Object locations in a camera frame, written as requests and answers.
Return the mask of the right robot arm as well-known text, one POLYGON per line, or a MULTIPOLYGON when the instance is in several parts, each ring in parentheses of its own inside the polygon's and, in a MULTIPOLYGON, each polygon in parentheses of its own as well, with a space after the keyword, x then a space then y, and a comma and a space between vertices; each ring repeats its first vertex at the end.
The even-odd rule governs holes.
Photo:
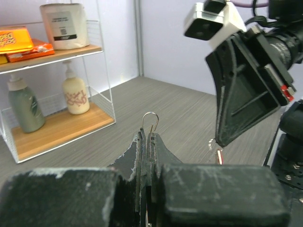
POLYGON ((233 32, 206 57, 217 95, 215 140, 225 147, 292 101, 289 69, 303 61, 303 22, 233 32))

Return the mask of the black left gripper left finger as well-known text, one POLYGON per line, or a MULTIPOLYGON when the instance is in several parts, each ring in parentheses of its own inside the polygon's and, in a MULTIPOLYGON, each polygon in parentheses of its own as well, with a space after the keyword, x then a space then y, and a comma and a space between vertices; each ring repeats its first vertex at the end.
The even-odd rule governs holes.
POLYGON ((145 227, 146 136, 139 130, 108 167, 36 168, 0 191, 3 227, 145 227))

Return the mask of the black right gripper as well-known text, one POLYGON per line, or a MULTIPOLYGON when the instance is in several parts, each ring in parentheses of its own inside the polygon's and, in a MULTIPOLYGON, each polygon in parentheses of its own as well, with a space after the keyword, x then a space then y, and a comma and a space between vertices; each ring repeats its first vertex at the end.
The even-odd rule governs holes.
POLYGON ((232 35, 205 59, 216 88, 215 140, 221 147, 293 101, 296 92, 288 70, 297 63, 297 25, 269 32, 253 26, 245 38, 249 49, 232 35))

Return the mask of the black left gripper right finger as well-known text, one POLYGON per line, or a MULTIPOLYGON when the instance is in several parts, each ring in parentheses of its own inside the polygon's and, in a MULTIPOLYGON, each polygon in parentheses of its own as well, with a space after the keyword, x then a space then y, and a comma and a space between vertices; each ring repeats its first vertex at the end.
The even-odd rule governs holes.
POLYGON ((154 227, 286 227, 282 186, 267 167, 186 164, 159 134, 147 137, 147 217, 154 227))

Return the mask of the white pouch bag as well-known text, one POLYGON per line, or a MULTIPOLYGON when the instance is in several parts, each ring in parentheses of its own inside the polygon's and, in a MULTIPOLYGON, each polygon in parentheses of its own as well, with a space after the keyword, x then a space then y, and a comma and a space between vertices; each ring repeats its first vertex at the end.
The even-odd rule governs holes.
POLYGON ((55 50, 72 50, 90 45, 82 4, 45 4, 40 6, 40 12, 48 41, 55 50))

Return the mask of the white paper cup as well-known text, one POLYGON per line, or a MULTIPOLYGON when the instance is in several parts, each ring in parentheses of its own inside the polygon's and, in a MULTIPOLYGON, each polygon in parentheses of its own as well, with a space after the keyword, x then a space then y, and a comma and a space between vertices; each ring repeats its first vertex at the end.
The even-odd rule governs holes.
POLYGON ((63 64, 66 66, 66 80, 62 89, 68 111, 73 115, 84 114, 90 108, 85 82, 72 70, 71 60, 66 60, 63 64))

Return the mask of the large metal keyring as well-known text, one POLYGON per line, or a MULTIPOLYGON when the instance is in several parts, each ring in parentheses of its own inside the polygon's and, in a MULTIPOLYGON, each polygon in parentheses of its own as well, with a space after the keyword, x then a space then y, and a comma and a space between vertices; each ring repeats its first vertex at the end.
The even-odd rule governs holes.
POLYGON ((149 133, 153 133, 157 129, 159 120, 160 118, 155 112, 153 111, 146 112, 142 116, 141 129, 144 131, 146 135, 148 135, 149 133))

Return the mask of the orange snack box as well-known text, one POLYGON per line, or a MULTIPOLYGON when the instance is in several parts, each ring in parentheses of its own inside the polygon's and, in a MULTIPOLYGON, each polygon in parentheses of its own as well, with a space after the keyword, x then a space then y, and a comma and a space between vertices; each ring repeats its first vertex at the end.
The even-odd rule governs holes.
POLYGON ((52 44, 31 38, 25 26, 0 28, 0 63, 19 62, 55 54, 52 44))

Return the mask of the silver key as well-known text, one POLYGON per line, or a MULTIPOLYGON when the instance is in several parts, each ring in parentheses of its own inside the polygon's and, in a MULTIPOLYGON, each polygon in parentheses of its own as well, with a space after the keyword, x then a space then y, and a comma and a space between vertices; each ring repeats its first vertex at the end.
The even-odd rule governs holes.
POLYGON ((215 138, 209 140, 209 142, 208 142, 209 151, 213 151, 215 144, 216 144, 215 138))

